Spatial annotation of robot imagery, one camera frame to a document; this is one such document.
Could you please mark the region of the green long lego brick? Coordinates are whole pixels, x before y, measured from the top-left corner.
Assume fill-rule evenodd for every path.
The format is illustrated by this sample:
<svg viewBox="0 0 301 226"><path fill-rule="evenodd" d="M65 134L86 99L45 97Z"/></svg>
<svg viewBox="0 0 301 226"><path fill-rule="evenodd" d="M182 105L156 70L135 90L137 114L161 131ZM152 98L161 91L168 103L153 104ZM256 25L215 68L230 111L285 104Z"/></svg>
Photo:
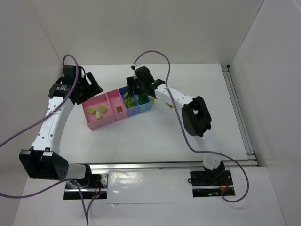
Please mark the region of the green long lego brick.
<svg viewBox="0 0 301 226"><path fill-rule="evenodd" d="M141 101L145 101L147 99L147 95L146 94L140 94L138 96L138 99L141 100Z"/></svg>

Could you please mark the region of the lone pale lime lego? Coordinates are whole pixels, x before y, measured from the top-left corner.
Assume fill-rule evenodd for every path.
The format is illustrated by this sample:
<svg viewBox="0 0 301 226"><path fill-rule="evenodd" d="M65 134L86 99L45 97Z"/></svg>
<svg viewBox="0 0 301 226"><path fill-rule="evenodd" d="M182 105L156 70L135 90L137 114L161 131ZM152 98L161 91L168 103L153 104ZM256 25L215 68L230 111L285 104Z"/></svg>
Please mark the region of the lone pale lime lego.
<svg viewBox="0 0 301 226"><path fill-rule="evenodd" d="M95 114L96 113L96 110L92 107L90 107L87 111L89 114Z"/></svg>

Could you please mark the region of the lime square lego hollow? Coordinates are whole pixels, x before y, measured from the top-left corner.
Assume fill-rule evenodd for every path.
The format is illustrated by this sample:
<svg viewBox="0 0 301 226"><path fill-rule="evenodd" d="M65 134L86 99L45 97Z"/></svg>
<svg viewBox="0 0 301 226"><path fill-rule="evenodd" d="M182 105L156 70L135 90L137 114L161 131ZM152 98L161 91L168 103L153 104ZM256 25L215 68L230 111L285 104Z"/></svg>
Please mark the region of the lime square lego hollow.
<svg viewBox="0 0 301 226"><path fill-rule="evenodd" d="M133 103L133 100L132 99L126 99L125 100L125 103L127 104L127 103Z"/></svg>

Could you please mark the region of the lime sloped lego brick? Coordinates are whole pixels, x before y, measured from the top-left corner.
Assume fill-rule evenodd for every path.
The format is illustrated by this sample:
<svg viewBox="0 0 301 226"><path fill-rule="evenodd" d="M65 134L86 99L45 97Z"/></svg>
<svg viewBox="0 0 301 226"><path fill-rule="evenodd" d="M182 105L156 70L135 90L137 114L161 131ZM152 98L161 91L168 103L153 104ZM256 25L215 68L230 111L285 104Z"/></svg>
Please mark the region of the lime sloped lego brick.
<svg viewBox="0 0 301 226"><path fill-rule="evenodd" d="M100 112L96 111L95 115L96 115L96 119L97 119L97 120L102 119L102 115L101 115Z"/></svg>

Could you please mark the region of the brown lego plate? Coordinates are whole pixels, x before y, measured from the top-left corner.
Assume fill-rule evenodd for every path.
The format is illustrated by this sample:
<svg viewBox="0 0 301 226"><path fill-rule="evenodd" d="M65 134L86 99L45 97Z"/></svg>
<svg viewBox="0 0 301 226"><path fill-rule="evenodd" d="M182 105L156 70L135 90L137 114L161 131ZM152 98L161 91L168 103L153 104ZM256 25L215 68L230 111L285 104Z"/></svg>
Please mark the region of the brown lego plate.
<svg viewBox="0 0 301 226"><path fill-rule="evenodd" d="M118 113L123 111L123 108L121 106L117 107L116 109Z"/></svg>

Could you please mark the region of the dark green lego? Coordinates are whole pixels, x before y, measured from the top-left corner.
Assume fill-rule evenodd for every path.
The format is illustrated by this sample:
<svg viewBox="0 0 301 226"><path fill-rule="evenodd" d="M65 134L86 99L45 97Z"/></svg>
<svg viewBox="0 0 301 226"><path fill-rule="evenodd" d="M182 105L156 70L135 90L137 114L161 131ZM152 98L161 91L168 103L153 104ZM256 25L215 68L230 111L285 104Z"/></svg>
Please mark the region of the dark green lego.
<svg viewBox="0 0 301 226"><path fill-rule="evenodd" d="M148 103L148 101L147 100L146 101L138 100L138 103L139 103L139 105L143 105L145 103Z"/></svg>

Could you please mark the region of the lime long lego brick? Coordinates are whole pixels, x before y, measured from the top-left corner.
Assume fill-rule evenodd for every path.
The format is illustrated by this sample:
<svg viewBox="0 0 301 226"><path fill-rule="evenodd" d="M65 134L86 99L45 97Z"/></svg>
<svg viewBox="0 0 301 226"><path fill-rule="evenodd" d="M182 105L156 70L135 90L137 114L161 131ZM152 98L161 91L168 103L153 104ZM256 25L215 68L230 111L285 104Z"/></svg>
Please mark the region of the lime long lego brick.
<svg viewBox="0 0 301 226"><path fill-rule="evenodd" d="M126 105L127 105L128 108L133 108L133 107L135 107L134 103L127 103Z"/></svg>

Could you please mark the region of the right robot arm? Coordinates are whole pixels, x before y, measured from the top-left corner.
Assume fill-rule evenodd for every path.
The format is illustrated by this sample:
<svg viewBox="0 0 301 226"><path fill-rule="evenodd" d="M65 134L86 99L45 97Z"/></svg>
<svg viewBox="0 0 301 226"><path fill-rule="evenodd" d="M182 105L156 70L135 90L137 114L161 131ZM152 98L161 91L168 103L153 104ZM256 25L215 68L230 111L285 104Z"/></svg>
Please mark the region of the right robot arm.
<svg viewBox="0 0 301 226"><path fill-rule="evenodd" d="M155 99L171 104L182 125L187 139L195 139L200 151L203 152L203 168L208 181L216 181L225 171L221 156L210 134L212 118L202 97L187 96L168 86L161 79L154 79L146 66L132 65L134 75L127 77L130 95L147 94Z"/></svg>

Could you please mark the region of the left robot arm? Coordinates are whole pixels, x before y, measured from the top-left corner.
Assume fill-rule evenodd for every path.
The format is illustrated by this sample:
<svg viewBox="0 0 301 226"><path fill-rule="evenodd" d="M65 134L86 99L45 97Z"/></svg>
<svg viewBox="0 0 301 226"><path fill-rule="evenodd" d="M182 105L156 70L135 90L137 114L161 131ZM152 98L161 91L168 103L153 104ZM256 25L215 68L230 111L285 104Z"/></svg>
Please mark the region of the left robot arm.
<svg viewBox="0 0 301 226"><path fill-rule="evenodd" d="M83 186L91 182L91 168L69 163L60 156L60 143L75 104L80 105L102 91L91 72L85 72L81 66L64 66L63 76L49 90L47 119L30 148L19 154L30 178L60 181L70 178Z"/></svg>

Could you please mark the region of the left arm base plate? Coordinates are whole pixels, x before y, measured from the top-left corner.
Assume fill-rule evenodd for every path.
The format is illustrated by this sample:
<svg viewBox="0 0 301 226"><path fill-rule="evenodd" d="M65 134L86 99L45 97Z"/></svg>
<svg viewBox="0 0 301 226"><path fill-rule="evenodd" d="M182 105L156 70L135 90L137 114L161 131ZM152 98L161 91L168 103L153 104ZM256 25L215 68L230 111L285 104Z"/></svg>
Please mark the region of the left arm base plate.
<svg viewBox="0 0 301 226"><path fill-rule="evenodd" d="M66 182L63 199L81 199L76 184L80 187L84 200L91 200L93 198L98 200L107 199L108 178L108 172L101 172L100 174L90 174L88 178Z"/></svg>

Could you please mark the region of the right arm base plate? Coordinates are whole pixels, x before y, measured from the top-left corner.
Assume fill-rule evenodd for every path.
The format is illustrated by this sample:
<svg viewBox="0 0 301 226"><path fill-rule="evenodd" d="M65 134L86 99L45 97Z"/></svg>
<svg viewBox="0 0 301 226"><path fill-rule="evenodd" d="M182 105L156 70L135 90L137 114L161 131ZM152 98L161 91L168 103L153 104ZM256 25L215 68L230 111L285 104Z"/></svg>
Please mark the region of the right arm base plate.
<svg viewBox="0 0 301 226"><path fill-rule="evenodd" d="M190 178L187 180L192 185L193 197L217 197L221 196L234 196L235 190L231 173L226 170L222 175L213 182L210 182L204 171L192 171Z"/></svg>

